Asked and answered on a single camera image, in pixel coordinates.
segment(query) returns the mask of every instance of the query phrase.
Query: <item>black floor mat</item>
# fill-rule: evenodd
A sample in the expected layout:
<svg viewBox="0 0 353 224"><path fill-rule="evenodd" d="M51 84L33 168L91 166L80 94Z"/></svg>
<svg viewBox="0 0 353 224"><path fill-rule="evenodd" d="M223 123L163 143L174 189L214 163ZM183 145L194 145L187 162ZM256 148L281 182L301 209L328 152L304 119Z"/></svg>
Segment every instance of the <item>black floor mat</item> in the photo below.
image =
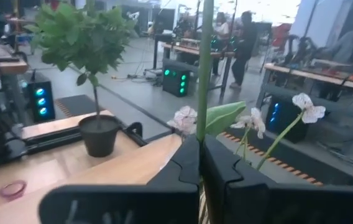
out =
<svg viewBox="0 0 353 224"><path fill-rule="evenodd" d="M234 136L241 139L244 130L229 128L226 133L226 137ZM263 155L272 143L273 139L271 138L264 136L263 139L259 139L254 131L249 133L249 144L254 147L251 151L260 152L260 155ZM283 166L285 169L287 168L286 170L301 178L316 179L323 184L353 185L353 176L284 144L279 143L270 156L275 158L274 160L271 159L271 162Z"/></svg>
<svg viewBox="0 0 353 224"><path fill-rule="evenodd" d="M69 96L55 100L55 104L67 117L94 113L95 102L87 95Z"/></svg>

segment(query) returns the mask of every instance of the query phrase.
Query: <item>table leg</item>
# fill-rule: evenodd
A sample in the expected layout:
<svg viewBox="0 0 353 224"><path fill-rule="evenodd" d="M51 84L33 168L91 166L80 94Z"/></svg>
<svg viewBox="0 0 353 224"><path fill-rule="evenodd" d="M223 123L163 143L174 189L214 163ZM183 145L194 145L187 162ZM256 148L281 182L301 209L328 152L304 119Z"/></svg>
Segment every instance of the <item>table leg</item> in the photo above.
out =
<svg viewBox="0 0 353 224"><path fill-rule="evenodd" d="M221 97L224 96L224 94L225 94L226 85L227 85L227 78L228 78L228 76L229 76L229 70L231 69L231 63L232 63L232 58L231 58L231 57L228 57L228 58L226 59L224 77L223 77L223 79L222 79Z"/></svg>
<svg viewBox="0 0 353 224"><path fill-rule="evenodd" d="M11 93L16 106L18 122L25 125L26 124L25 100L21 92L21 88L19 87L19 81L18 81L17 75L4 75L4 77L7 78L8 83L11 87Z"/></svg>
<svg viewBox="0 0 353 224"><path fill-rule="evenodd" d="M258 109L261 109L261 107L262 107L262 102L264 101L265 93L266 93L265 92L265 85L269 82L270 74L271 74L271 71L266 69L264 79L262 80L261 89L259 91L259 95L258 95L258 99L257 99L256 107Z"/></svg>

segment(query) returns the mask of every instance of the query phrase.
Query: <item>gray floor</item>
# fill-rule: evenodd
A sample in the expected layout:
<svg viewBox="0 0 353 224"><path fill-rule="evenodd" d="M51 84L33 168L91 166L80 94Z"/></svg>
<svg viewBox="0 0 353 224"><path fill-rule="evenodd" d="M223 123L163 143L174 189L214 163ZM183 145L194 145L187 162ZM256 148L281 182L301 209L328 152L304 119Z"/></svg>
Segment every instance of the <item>gray floor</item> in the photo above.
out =
<svg viewBox="0 0 353 224"><path fill-rule="evenodd" d="M145 68L151 68L153 63L153 43L147 39L132 40L131 46L126 48L123 54L124 62L120 64L117 71L109 70L108 74L98 75L99 81L106 88L120 94L129 101L135 103L139 107L145 109L149 113L158 117L162 121L168 121L173 117L176 110L185 105L190 105L196 108L197 95L176 98L171 94L162 91L161 87L153 87L151 83L144 81L144 79L126 80L127 74L142 75ZM162 54L159 53L158 60L160 61ZM257 95L259 94L260 84L263 74L259 73L262 60L261 58L252 58L249 62L249 69L244 77L244 83L241 91L226 90L225 97L222 101L219 100L220 90L214 90L208 94L208 106L215 106L219 104L232 103L236 101L245 100L247 107L251 108L255 105ZM37 51L34 55L29 56L29 64L32 68L38 69L38 72L43 73L46 77L51 79L53 86L53 94L55 98L66 96L86 94L93 97L92 88L89 83L77 87L75 85L78 72L68 68L64 72L59 72L57 68L51 65L45 65L40 60L40 52ZM220 69L223 68L224 62L220 63ZM233 77L230 73L228 82L231 83ZM133 109L125 102L114 97L106 90L99 90L99 103L104 108L111 110L117 117L129 124L134 121L140 121L144 125L144 137L149 138L156 134L160 134L166 129L159 125L154 120L150 119L140 111ZM225 145L230 145L229 148L235 149L232 142L227 139L221 140ZM338 169L343 170L353 175L353 165L350 165L329 152L316 147L313 143L304 142L299 145L292 145L297 150L309 154L312 157L328 163ZM257 159L255 154L252 155L252 160ZM269 167L265 170L275 171L278 167ZM293 182L306 183L305 180L298 179L292 174L283 172L276 172L267 174L278 182Z"/></svg>

